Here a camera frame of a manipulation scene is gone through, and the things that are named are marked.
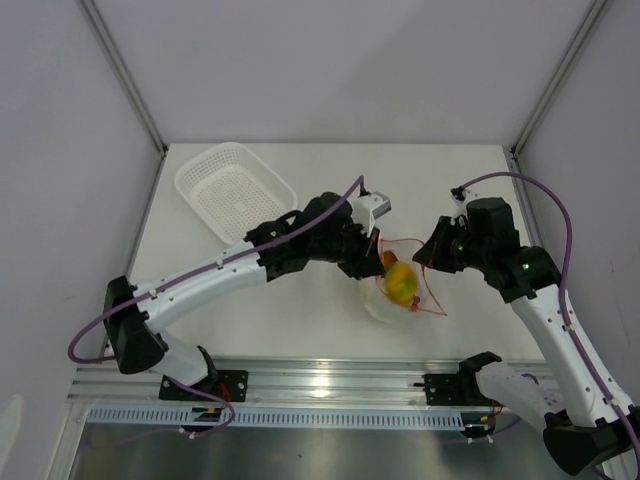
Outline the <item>green yellow mango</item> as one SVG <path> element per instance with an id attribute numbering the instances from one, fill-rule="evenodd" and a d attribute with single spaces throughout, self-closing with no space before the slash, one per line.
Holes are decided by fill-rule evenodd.
<path id="1" fill-rule="evenodd" d="M 397 261 L 386 271 L 384 287 L 393 302 L 411 306 L 418 290 L 418 282 L 413 269 L 408 264 Z"/>

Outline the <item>clear zip top bag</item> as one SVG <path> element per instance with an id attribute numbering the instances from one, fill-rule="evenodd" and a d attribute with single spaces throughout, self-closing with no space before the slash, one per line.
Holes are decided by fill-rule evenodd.
<path id="1" fill-rule="evenodd" d="M 424 246 L 417 238 L 378 241 L 384 273 L 358 283 L 361 303 L 374 319 L 400 324 L 447 313 L 430 288 L 426 268 L 413 260 Z"/>

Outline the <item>brown kiwi fruit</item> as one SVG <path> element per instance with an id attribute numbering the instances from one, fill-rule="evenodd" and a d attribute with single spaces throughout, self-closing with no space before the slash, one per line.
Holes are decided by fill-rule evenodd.
<path id="1" fill-rule="evenodd" d="M 397 259 L 396 255 L 392 251 L 384 251 L 383 252 L 383 254 L 382 254 L 382 262 L 383 262 L 383 265 L 386 268 L 389 268 L 391 265 L 393 265 L 397 261 L 398 261 L 398 259 Z"/>

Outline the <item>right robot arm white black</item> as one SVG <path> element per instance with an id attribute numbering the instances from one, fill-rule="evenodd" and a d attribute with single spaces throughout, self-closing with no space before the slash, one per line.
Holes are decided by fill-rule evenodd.
<path id="1" fill-rule="evenodd" d="M 550 255 L 521 244 L 508 203 L 480 198 L 456 216 L 440 217 L 413 259 L 439 272 L 481 272 L 531 333 L 559 389 L 552 394 L 498 355 L 483 352 L 459 364 L 456 389 L 464 401 L 488 399 L 506 406 L 541 434 L 547 452 L 568 475 L 638 445 L 638 406 L 613 380 L 570 313 Z"/>

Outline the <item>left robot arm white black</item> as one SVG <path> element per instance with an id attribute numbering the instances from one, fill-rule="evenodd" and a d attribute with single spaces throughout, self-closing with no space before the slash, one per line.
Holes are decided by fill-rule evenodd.
<path id="1" fill-rule="evenodd" d="M 390 210 L 381 193 L 348 201 L 325 192 L 303 210 L 261 223 L 190 272 L 138 285 L 126 277 L 112 280 L 104 326 L 120 373 L 154 370 L 181 383 L 192 398 L 209 398 L 218 378 L 211 356 L 170 335 L 168 327 L 214 299 L 300 272 L 311 261 L 334 264 L 356 280 L 382 275 L 375 222 Z"/>

